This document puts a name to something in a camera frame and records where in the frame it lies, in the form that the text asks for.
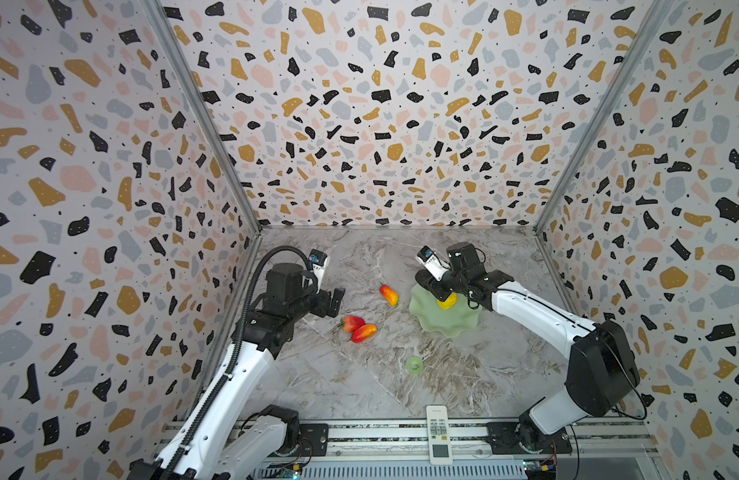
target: green ring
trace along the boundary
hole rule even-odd
[[[422,373],[424,368],[422,360],[418,356],[411,356],[407,360],[407,373],[410,375],[418,376]]]

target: side wall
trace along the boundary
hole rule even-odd
[[[261,224],[528,225],[651,1],[499,3],[163,2]]]
[[[632,338],[677,479],[739,479],[738,3],[675,2],[541,234]]]
[[[122,478],[190,406],[248,242],[206,145],[138,4],[0,1],[0,478]]]

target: white remote control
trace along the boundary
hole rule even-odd
[[[447,407],[429,405],[425,408],[428,421],[428,455],[431,465],[452,465],[449,448],[449,418]]]

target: small green object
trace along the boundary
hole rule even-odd
[[[441,332],[453,339],[463,330],[474,330],[479,323],[481,306],[471,310],[468,299],[458,293],[458,302],[448,310],[442,309],[436,298],[422,286],[415,284],[409,302],[409,312],[418,317],[426,332]]]
[[[410,375],[418,376],[422,373],[423,365],[422,360],[418,356],[411,356],[407,360],[407,373]]]

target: gray marble surface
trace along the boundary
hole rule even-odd
[[[337,318],[308,315],[298,322],[242,417],[270,403],[297,409],[301,418],[420,418],[429,404],[446,405],[452,418],[510,417],[553,393],[566,378],[564,358],[517,322],[482,312],[476,330],[450,340],[423,332],[407,310],[420,247],[443,256],[464,240],[486,252],[487,270],[503,270],[562,305],[530,230],[265,230],[260,256],[283,244],[306,254],[325,251],[330,264],[323,288],[343,287],[346,296]],[[379,294],[381,284],[399,293],[397,306]],[[347,315],[377,325],[375,336],[352,343],[340,320]],[[422,375],[406,373],[411,356],[424,362]]]

